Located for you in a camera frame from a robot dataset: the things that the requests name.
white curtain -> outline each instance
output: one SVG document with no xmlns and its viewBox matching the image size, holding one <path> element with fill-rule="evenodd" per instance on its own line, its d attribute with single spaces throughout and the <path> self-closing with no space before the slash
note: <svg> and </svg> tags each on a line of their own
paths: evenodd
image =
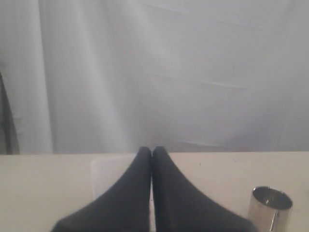
<svg viewBox="0 0 309 232">
<path fill-rule="evenodd" d="M 21 153 L 309 150 L 307 0 L 0 0 Z"/>
</svg>

table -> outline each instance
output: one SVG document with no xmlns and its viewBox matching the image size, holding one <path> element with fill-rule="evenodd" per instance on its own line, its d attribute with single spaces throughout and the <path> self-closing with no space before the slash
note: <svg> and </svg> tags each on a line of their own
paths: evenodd
<svg viewBox="0 0 309 232">
<path fill-rule="evenodd" d="M 0 156 L 0 231 L 50 231 L 58 219 L 91 202 L 91 161 L 118 155 Z M 171 157 L 197 188 L 243 217 L 253 187 L 284 190 L 294 201 L 289 231 L 309 228 L 309 152 Z"/>
</svg>

stainless steel tumbler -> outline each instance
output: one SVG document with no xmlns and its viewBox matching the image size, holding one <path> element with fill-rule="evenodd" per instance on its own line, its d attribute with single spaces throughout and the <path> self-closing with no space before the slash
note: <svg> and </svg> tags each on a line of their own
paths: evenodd
<svg viewBox="0 0 309 232">
<path fill-rule="evenodd" d="M 259 232 L 286 232 L 292 207 L 292 200 L 284 192 L 256 187 L 252 191 L 248 219 Z"/>
</svg>

